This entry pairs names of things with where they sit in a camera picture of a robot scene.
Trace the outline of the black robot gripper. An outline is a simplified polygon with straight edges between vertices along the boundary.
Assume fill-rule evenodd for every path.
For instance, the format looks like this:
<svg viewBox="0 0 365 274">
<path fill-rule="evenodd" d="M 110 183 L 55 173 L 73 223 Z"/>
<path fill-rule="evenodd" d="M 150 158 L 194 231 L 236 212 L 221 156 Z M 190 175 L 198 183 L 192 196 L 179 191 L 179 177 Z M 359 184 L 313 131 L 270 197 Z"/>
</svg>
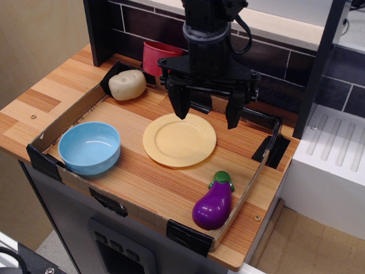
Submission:
<svg viewBox="0 0 365 274">
<path fill-rule="evenodd" d="M 234 59 L 229 22 L 185 22 L 183 35 L 188 54 L 161 58 L 161 84 L 168 90 L 177 117 L 185 119 L 193 92 L 228 98 L 226 120 L 228 129 L 236 128 L 245 103 L 258 97 L 260 73 Z"/>
</svg>

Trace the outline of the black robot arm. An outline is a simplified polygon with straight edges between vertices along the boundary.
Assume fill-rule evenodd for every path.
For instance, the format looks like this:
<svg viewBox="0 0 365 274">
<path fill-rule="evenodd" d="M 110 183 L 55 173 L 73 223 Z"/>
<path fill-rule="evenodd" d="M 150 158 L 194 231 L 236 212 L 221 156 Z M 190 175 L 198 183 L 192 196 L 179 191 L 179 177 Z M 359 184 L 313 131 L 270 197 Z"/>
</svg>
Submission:
<svg viewBox="0 0 365 274">
<path fill-rule="evenodd" d="M 183 1 L 185 23 L 183 35 L 188 42 L 188 55 L 161 58 L 161 85 L 168 92 L 175 114 L 185 119 L 191 106 L 192 92 L 228 98 L 228 128 L 237 127 L 244 106 L 255 102 L 260 73 L 235 60 L 249 51 L 249 41 L 242 50 L 231 42 L 231 23 L 237 23 L 251 35 L 248 25 L 239 16 L 247 1 Z"/>
</svg>

